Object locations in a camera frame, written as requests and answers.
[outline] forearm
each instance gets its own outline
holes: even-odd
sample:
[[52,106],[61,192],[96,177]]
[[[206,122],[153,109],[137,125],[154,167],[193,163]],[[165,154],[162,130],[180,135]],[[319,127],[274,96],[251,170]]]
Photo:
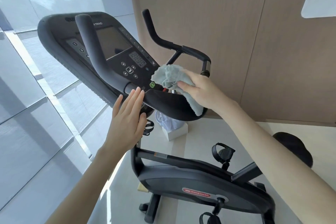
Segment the forearm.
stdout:
[[229,98],[217,112],[303,223],[334,223],[336,192],[328,184]]
[[63,200],[46,224],[86,224],[98,197],[122,155],[103,147],[82,178]]

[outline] gray towel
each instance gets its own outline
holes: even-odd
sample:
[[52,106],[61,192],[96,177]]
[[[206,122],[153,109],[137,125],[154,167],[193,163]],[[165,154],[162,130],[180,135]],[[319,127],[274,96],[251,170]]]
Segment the gray towel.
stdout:
[[197,103],[189,93],[183,91],[179,86],[177,86],[178,81],[183,81],[191,86],[195,86],[189,76],[184,73],[182,69],[183,67],[178,65],[163,65],[152,75],[152,81],[169,90],[177,90],[180,92],[183,96],[185,96],[195,114],[200,116],[203,113],[203,107]]

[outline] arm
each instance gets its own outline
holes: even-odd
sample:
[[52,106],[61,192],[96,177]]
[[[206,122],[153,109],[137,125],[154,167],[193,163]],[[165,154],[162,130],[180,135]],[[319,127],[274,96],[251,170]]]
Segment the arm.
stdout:
[[209,78],[185,71],[195,83],[180,88],[213,109],[231,127],[273,188],[304,224],[335,223],[336,192],[285,146],[252,120]]
[[46,224],[85,224],[116,164],[141,138],[147,123],[139,113],[144,91],[132,90],[120,107],[122,95],[113,106],[112,121],[104,145],[82,178],[63,200]]

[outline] plastic bag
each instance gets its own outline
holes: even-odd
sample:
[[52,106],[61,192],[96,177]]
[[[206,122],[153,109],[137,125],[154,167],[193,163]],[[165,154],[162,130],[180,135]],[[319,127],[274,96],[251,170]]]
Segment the plastic bag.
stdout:
[[158,111],[155,111],[155,119],[156,122],[162,128],[166,129],[167,132],[177,130],[185,124],[185,122],[182,120],[175,120]]

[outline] stationary bike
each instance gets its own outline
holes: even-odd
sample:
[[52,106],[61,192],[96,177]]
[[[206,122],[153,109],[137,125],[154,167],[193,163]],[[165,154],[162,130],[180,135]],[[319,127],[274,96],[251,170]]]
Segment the stationary bike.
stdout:
[[[153,41],[171,50],[174,55],[167,64],[173,64],[182,54],[202,61],[201,74],[210,76],[211,60],[199,50],[161,39],[154,28],[149,10],[144,10],[149,35]],[[196,116],[186,98],[173,94],[151,81],[159,68],[157,62],[114,17],[103,12],[57,14],[44,17],[38,25],[38,36],[46,50],[93,90],[106,103],[113,106],[117,97],[124,99],[138,86],[145,90],[141,113],[149,116],[154,110],[177,120],[192,121]],[[144,135],[153,130],[149,121]],[[308,166],[313,160],[304,144],[297,137],[280,133],[274,135]],[[161,196],[191,201],[214,207],[208,215],[208,224],[219,224],[218,213],[222,208],[261,214],[264,224],[274,223],[275,203],[261,183],[249,181],[262,174],[255,163],[232,174],[227,171],[235,152],[229,146],[217,143],[212,147],[214,158],[222,164],[212,164],[174,157],[141,149],[141,141],[131,150],[131,164],[140,182],[153,193],[149,203],[139,209],[145,221],[153,223]],[[152,162],[144,165],[142,159]]]

